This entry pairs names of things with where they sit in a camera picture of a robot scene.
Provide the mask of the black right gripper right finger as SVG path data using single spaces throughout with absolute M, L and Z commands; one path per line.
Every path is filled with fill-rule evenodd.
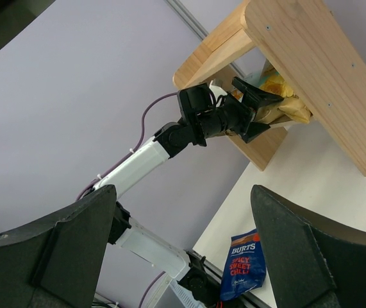
M 251 208 L 278 307 L 366 307 L 366 232 L 262 185 Z

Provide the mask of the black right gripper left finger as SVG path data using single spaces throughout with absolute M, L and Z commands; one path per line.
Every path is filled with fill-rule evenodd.
M 90 307 L 116 199 L 105 186 L 0 233 L 0 307 Z

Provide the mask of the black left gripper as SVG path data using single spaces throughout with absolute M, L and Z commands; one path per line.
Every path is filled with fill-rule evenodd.
M 242 140 L 250 143 L 270 129 L 269 124 L 252 122 L 255 112 L 263 107 L 281 103 L 284 98 L 265 92 L 239 77 L 234 77 L 231 84 L 243 94 L 242 102 L 233 96 L 224 96 L 218 107 L 198 115 L 201 129 L 205 138 L 231 130 L 238 135 L 242 133 Z

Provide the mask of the tan kettle cooked chips bag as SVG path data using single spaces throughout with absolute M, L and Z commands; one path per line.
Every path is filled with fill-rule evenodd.
M 308 107 L 269 61 L 260 72 L 234 77 L 231 84 L 231 94 L 251 110 L 254 122 L 285 126 L 292 121 L 308 124 L 312 118 Z

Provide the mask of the blue Burts spicy chilli bag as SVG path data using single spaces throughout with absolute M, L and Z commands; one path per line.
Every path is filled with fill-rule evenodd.
M 233 300 L 262 287 L 266 274 L 258 231 L 233 236 L 220 283 L 220 300 Z

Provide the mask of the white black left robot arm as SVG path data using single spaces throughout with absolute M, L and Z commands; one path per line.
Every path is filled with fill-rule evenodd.
M 93 81 L 83 86 L 83 98 L 97 110 L 97 149 L 92 173 L 106 171 L 134 146 L 140 120 L 146 135 L 179 117 L 171 82 Z M 120 199 L 143 226 L 178 248 L 195 245 L 235 182 L 249 165 L 244 151 L 229 137 L 216 137 L 207 147 L 188 146 L 155 169 Z M 109 246 L 97 291 L 123 307 L 137 307 L 153 292 L 151 282 L 160 273 L 135 254 Z

